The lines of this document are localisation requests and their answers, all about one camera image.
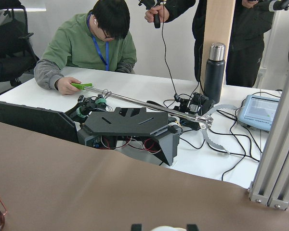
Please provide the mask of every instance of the green handle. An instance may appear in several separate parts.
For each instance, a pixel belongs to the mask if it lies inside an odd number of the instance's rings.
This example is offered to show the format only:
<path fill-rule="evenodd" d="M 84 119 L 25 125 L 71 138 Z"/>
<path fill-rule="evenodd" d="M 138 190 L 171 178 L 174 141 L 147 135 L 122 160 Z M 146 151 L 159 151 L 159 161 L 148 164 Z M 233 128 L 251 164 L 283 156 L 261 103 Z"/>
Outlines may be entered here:
<path fill-rule="evenodd" d="M 92 83 L 84 83 L 84 84 L 79 84 L 79 83 L 71 83 L 75 88 L 78 88 L 80 90 L 84 90 L 84 87 L 92 87 Z"/>

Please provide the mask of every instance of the black chair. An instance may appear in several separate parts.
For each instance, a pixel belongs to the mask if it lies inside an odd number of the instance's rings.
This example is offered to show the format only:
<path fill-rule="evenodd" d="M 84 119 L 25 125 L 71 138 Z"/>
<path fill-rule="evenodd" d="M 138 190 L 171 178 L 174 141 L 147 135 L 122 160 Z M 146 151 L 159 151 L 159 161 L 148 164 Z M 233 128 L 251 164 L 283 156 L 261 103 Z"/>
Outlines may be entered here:
<path fill-rule="evenodd" d="M 21 84 L 19 77 L 32 70 L 39 58 L 28 33 L 26 8 L 19 0 L 0 0 L 0 82 Z"/>

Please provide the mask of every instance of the black water bottle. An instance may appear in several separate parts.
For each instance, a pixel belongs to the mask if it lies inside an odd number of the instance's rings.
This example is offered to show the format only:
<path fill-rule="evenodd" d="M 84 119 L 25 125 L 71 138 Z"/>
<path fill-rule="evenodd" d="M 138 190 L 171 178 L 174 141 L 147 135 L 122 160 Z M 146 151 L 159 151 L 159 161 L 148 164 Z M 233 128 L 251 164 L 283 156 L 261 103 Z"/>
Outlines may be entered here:
<path fill-rule="evenodd" d="M 209 59 L 207 60 L 204 95 L 214 100 L 215 103 L 218 103 L 221 97 L 225 69 L 225 49 L 226 46 L 223 43 L 213 43 L 210 47 Z"/>

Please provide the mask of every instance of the wooden post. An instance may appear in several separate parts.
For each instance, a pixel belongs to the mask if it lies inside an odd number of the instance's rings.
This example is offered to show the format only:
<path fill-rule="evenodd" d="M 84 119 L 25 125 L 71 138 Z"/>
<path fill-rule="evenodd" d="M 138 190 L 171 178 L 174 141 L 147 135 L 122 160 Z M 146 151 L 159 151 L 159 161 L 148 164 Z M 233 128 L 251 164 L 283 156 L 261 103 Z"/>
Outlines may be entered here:
<path fill-rule="evenodd" d="M 235 3 L 236 0 L 208 0 L 200 76 L 202 87 L 205 83 L 206 62 L 212 43 L 221 42 L 226 45 L 225 61 L 227 62 Z"/>

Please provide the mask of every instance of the green sweatshirt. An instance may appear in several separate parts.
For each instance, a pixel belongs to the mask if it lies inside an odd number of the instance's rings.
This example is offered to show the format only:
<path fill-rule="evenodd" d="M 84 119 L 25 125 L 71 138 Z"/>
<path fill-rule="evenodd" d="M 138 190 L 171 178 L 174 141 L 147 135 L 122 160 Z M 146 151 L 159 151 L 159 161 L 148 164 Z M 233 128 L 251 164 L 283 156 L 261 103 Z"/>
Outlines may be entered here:
<path fill-rule="evenodd" d="M 52 61 L 62 69 L 65 66 L 105 70 L 105 65 L 96 51 L 90 30 L 87 27 L 87 14 L 76 14 L 64 22 L 56 31 L 42 59 Z M 103 58 L 105 42 L 96 37 Z M 137 62 L 136 49 L 128 32 L 125 39 L 109 42 L 109 70 L 115 71 L 119 63 Z"/>

